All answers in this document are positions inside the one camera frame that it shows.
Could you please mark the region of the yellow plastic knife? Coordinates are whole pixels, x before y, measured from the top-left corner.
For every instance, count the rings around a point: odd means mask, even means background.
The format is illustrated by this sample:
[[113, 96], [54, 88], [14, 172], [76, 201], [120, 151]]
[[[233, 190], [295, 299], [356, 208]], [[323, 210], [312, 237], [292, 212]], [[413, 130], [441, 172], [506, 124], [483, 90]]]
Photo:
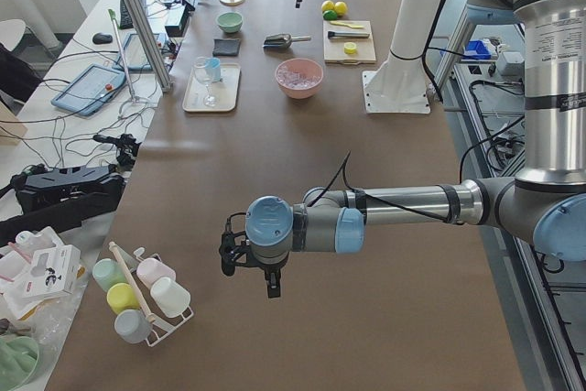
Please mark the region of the yellow plastic knife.
[[362, 25], [357, 25], [354, 23], [349, 23], [349, 22], [344, 22], [344, 21], [338, 21], [338, 20], [332, 20], [330, 21], [330, 24], [333, 26], [337, 26], [337, 27], [347, 27], [347, 28], [351, 28], [351, 29], [363, 29], [364, 26]]

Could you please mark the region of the stainless steel ice scoop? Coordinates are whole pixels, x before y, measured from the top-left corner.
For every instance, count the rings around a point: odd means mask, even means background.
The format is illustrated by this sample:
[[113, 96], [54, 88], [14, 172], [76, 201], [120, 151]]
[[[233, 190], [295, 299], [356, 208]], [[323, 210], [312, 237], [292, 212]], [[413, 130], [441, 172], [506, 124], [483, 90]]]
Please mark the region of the stainless steel ice scoop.
[[263, 42], [264, 49], [288, 49], [293, 43], [311, 41], [311, 36], [291, 36], [280, 33], [267, 36]]

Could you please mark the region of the upper yellow lemon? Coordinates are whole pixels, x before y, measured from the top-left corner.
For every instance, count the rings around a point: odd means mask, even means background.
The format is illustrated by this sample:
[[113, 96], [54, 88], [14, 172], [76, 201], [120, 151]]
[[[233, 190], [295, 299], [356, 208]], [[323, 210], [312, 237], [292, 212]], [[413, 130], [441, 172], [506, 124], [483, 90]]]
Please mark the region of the upper yellow lemon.
[[348, 6], [343, 1], [338, 1], [334, 4], [334, 11], [337, 16], [345, 16], [348, 12]]

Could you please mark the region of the cream rabbit serving tray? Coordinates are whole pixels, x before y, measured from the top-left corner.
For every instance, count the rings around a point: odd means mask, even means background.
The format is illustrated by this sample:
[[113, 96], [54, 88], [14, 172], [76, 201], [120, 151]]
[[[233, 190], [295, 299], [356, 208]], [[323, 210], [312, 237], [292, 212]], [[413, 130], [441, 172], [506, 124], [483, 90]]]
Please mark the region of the cream rabbit serving tray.
[[227, 113], [237, 102], [241, 66], [235, 62], [221, 64], [222, 79], [211, 84], [211, 93], [216, 98], [215, 105], [204, 103], [206, 88], [196, 80], [196, 69], [191, 68], [188, 86], [184, 94], [182, 109], [187, 113]]

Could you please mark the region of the grey cup on rack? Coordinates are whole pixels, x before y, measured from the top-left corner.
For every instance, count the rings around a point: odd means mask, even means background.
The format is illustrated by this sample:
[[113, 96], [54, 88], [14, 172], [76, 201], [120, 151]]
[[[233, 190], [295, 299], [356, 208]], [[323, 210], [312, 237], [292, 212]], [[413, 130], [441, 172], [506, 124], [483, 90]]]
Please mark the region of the grey cup on rack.
[[135, 344], [146, 340], [152, 324], [140, 310], [124, 310], [114, 321], [116, 333], [126, 342]]

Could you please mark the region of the pink bowl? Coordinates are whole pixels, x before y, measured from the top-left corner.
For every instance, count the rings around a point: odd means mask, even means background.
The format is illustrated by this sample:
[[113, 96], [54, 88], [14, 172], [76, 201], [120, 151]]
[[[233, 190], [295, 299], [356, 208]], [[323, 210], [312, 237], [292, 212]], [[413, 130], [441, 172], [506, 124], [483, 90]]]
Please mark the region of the pink bowl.
[[275, 70], [278, 87], [293, 99], [306, 99], [316, 94], [321, 88], [323, 77], [321, 65], [309, 59], [285, 60]]

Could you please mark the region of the lower yellow lemon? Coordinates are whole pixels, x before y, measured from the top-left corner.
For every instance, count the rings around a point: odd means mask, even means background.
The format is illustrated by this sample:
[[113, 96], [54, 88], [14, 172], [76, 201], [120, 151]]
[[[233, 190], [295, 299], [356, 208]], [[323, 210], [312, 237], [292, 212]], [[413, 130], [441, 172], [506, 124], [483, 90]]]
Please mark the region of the lower yellow lemon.
[[326, 0], [321, 5], [321, 11], [329, 11], [334, 9], [334, 2], [332, 0]]

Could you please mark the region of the blue teach pendant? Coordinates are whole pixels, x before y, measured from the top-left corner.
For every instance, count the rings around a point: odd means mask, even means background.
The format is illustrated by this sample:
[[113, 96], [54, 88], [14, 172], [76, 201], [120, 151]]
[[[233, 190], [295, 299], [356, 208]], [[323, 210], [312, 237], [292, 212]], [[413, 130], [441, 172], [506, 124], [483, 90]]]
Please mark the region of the blue teach pendant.
[[90, 116], [106, 105], [125, 82], [121, 71], [92, 64], [55, 95], [51, 104], [65, 112]]
[[[157, 47], [162, 51], [167, 42], [166, 33], [153, 34]], [[130, 33], [125, 36], [123, 40], [123, 50], [126, 58], [127, 68], [130, 72], [152, 71], [152, 68], [147, 59], [147, 55], [143, 50], [140, 39], [136, 33]], [[119, 55], [116, 60], [117, 69], [123, 69], [122, 57]]]

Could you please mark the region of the green cup on rack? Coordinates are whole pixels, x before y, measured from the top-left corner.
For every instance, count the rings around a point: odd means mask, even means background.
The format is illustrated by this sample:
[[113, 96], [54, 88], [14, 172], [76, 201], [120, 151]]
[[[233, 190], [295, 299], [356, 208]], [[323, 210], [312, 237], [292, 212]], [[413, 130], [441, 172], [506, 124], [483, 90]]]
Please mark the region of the green cup on rack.
[[110, 258], [98, 260], [92, 268], [92, 277], [103, 292], [116, 284], [125, 283], [125, 276], [116, 261]]

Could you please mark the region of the light blue plastic cup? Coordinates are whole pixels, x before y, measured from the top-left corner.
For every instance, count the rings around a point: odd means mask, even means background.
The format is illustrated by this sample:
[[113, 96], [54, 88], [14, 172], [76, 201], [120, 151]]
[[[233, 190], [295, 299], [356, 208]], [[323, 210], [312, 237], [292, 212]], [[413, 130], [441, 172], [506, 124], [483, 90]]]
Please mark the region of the light blue plastic cup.
[[209, 57], [206, 64], [206, 71], [209, 74], [212, 82], [217, 82], [222, 79], [222, 63], [216, 57]]

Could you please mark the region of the black computer mouse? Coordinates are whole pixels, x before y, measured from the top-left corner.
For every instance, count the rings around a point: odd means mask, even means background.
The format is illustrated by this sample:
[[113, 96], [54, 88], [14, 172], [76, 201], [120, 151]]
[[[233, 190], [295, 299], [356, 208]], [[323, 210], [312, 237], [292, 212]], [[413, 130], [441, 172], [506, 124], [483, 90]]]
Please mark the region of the black computer mouse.
[[95, 45], [110, 44], [113, 42], [113, 36], [106, 33], [96, 33], [92, 36], [92, 43]]

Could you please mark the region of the aluminium frame post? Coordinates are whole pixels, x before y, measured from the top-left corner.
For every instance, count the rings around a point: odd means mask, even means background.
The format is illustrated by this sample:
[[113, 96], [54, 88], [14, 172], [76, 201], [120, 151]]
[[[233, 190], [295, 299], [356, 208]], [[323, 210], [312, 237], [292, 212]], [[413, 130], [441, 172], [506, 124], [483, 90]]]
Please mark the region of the aluminium frame post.
[[158, 84], [162, 92], [168, 92], [172, 88], [171, 78], [165, 66], [163, 57], [153, 36], [152, 29], [147, 20], [147, 14], [139, 0], [124, 0], [128, 8], [130, 17], [132, 17], [136, 34], [142, 44], [147, 60], [152, 71], [157, 77]]

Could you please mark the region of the green bowl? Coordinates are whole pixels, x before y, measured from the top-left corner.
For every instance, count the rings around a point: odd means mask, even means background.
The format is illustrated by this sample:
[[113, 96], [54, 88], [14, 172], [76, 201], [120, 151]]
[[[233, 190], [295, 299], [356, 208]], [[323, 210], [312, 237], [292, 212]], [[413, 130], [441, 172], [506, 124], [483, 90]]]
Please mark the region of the green bowl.
[[225, 12], [216, 17], [216, 25], [226, 34], [239, 32], [243, 22], [243, 16], [237, 12]]

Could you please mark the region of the yellow lemon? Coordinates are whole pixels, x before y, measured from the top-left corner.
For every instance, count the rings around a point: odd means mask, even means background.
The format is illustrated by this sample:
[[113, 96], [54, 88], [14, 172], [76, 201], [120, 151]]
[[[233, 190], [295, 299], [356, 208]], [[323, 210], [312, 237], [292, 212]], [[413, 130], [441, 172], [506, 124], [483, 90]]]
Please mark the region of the yellow lemon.
[[348, 6], [343, 1], [338, 1], [334, 4], [334, 11], [337, 16], [345, 16], [348, 12]]
[[321, 5], [321, 11], [329, 11], [334, 9], [334, 2], [332, 0], [326, 0]]

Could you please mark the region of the green lime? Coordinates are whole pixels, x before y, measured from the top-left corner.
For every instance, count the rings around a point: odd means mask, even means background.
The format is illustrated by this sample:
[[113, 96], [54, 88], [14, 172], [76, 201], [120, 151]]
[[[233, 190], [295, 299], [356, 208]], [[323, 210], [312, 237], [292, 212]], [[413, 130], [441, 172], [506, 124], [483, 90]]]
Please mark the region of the green lime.
[[332, 21], [338, 19], [338, 14], [334, 10], [326, 10], [322, 13], [324, 20]]

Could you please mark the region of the wooden cutting board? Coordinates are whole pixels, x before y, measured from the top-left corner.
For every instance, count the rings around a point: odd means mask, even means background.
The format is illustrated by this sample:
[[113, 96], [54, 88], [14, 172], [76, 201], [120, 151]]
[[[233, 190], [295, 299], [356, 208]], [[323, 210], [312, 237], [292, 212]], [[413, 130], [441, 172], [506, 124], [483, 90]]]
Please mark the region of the wooden cutting board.
[[[330, 21], [323, 22], [323, 55], [324, 61], [329, 63], [375, 63], [376, 56], [374, 50], [374, 36], [372, 27], [367, 20], [350, 20], [345, 21], [364, 26], [363, 29], [351, 29], [347, 27], [337, 27], [330, 24]], [[341, 32], [368, 32], [370, 37], [367, 39], [328, 39], [327, 32], [329, 30]], [[353, 42], [357, 45], [357, 52], [353, 54], [346, 54], [344, 52], [344, 44], [346, 42]]]

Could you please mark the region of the white cup on rack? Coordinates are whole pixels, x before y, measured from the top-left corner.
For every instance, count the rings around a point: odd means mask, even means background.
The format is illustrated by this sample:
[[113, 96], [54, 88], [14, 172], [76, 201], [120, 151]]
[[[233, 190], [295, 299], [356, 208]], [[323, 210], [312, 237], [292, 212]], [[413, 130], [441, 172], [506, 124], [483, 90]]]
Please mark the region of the white cup on rack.
[[161, 277], [150, 288], [150, 296], [169, 318], [178, 317], [190, 304], [190, 293], [170, 277]]

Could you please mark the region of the clear wine glass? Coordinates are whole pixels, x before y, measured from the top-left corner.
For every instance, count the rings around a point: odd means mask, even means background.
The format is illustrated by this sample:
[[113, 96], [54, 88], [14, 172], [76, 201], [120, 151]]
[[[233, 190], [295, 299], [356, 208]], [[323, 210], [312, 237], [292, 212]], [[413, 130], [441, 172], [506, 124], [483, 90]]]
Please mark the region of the clear wine glass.
[[203, 98], [203, 102], [208, 107], [214, 107], [216, 104], [216, 98], [211, 92], [212, 79], [206, 71], [206, 64], [209, 57], [198, 57], [194, 62], [194, 75], [196, 81], [203, 85], [206, 89], [206, 96]]

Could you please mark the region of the pink cup on rack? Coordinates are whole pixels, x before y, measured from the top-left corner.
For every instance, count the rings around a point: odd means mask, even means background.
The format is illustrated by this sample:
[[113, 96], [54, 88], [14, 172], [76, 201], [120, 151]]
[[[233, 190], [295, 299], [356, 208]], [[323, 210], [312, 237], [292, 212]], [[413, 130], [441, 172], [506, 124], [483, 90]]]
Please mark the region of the pink cup on rack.
[[151, 288], [162, 277], [176, 279], [175, 270], [154, 257], [142, 260], [136, 268], [136, 274], [147, 288]]

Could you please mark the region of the half lemon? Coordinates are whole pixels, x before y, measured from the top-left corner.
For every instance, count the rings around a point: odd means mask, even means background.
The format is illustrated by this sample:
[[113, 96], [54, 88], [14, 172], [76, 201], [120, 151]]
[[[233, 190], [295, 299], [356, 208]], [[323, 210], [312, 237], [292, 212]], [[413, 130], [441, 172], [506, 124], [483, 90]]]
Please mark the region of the half lemon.
[[346, 42], [343, 48], [346, 54], [353, 54], [357, 52], [357, 45], [353, 42]]

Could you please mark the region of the folded grey cloth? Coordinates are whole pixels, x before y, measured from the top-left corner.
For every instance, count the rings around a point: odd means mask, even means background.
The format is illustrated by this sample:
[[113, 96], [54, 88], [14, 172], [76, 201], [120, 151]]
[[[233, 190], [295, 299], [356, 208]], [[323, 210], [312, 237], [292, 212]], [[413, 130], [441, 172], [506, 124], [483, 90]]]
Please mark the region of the folded grey cloth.
[[216, 38], [213, 42], [213, 57], [235, 57], [239, 54], [241, 39]]

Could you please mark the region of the yellow cup on rack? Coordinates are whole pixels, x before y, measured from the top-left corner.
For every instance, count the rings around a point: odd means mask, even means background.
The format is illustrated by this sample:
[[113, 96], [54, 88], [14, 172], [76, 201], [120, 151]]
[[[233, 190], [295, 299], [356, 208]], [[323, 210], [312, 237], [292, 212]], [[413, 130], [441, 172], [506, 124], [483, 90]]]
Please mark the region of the yellow cup on rack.
[[127, 283], [116, 283], [106, 293], [106, 300], [110, 309], [119, 315], [125, 310], [139, 310], [140, 305], [136, 295]]

